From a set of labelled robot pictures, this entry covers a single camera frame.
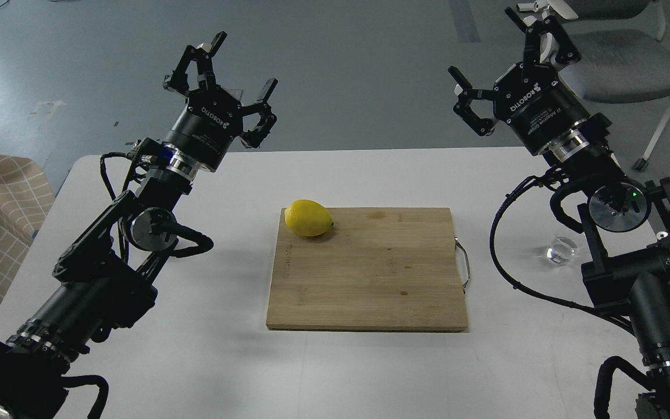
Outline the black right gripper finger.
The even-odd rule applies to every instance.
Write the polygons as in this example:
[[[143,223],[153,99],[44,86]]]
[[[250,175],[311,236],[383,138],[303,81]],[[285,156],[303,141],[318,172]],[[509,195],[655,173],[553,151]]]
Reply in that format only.
[[[449,66],[448,72],[458,86],[458,93],[455,93],[457,96],[457,103],[454,105],[455,114],[478,136],[492,135],[497,124],[497,119],[481,118],[473,111],[472,103],[473,101],[494,102],[497,97],[497,91],[487,90],[486,88],[474,88],[455,66]]]
[[[508,68],[521,68],[524,63],[551,65],[559,70],[580,61],[580,51],[562,27],[562,22],[577,14],[569,7],[507,7],[504,13],[524,33],[523,60]]]

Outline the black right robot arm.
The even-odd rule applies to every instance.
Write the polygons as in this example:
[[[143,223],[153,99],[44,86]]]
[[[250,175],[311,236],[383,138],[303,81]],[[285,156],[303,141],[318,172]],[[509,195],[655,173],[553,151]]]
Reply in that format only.
[[[594,416],[607,418],[612,375],[620,370],[644,393],[638,418],[670,418],[670,179],[641,184],[615,162],[606,137],[611,122],[590,114],[561,81],[557,65],[579,61],[580,51],[555,16],[524,20],[505,14],[525,37],[523,59],[494,82],[473,88],[459,69],[454,112],[475,133],[488,136],[503,122],[548,170],[522,180],[507,194],[491,225],[489,249],[501,276],[532,297],[576,308],[633,335],[640,347],[640,372],[620,356],[600,366]],[[496,255],[496,230],[506,210],[532,187],[553,191],[555,219],[585,236],[592,260],[580,266],[591,307],[537,292],[514,279]]]

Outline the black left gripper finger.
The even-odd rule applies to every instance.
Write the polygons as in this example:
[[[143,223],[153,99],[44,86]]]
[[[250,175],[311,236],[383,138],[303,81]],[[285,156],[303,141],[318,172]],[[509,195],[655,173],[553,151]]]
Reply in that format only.
[[[244,148],[259,148],[276,124],[277,116],[272,112],[269,99],[278,82],[278,79],[269,79],[262,87],[255,103],[240,107],[240,115],[242,117],[252,116],[253,114],[259,116],[258,123],[252,130],[243,131],[239,135],[240,142]]]
[[[218,32],[210,42],[199,46],[187,45],[175,69],[165,75],[164,89],[189,97],[193,93],[208,92],[216,85],[216,75],[213,71],[212,59],[223,45],[227,33]],[[188,67],[194,63],[197,69],[197,88],[191,88],[188,82]]]

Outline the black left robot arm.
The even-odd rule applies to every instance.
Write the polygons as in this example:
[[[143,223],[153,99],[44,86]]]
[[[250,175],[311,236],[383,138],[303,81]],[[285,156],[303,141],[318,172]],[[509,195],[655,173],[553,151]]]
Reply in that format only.
[[[210,237],[181,225],[174,207],[191,192],[199,171],[215,172],[233,140],[258,148],[277,117],[269,79],[257,101],[244,105],[216,82],[212,59],[226,39],[189,45],[164,88],[184,97],[184,108],[164,140],[136,141],[127,153],[101,156],[130,162],[122,190],[63,252],[52,274],[59,288],[5,342],[0,342],[0,418],[53,418],[69,390],[95,386],[87,416],[102,416],[109,395],[99,375],[67,376],[88,342],[129,328],[156,304],[154,280],[170,258],[213,249]]]

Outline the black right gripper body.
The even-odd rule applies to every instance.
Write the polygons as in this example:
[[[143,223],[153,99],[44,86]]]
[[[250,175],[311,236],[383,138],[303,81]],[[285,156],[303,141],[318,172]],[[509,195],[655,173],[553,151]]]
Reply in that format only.
[[[517,63],[494,83],[493,114],[532,155],[590,117],[550,65]]]

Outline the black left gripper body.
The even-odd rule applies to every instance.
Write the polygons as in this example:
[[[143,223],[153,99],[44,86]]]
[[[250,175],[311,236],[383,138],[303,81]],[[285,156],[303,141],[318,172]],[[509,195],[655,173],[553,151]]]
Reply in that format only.
[[[165,142],[216,172],[232,141],[242,132],[242,105],[225,88],[215,85],[189,92],[183,111]]]

